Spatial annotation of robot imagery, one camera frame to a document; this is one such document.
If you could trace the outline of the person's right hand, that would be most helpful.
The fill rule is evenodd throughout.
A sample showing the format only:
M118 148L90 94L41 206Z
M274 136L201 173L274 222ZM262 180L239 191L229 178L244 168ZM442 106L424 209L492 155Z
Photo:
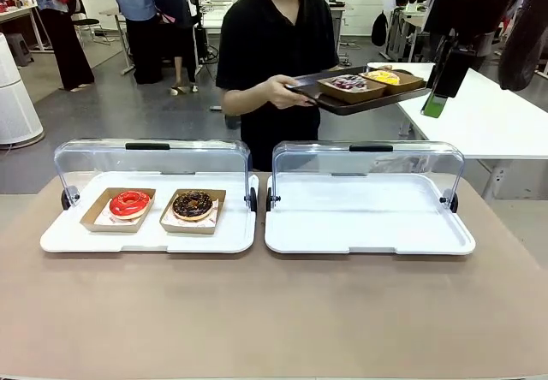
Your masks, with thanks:
M261 84L261 91L267 102L270 102L280 110L293 106L315 106L314 100L305 95L289 90L297 81L286 75L274 75Z

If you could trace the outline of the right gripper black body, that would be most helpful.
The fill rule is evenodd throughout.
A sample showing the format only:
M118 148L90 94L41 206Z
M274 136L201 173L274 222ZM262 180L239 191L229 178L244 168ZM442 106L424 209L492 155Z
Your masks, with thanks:
M423 30L459 50L486 53L512 0L426 0Z

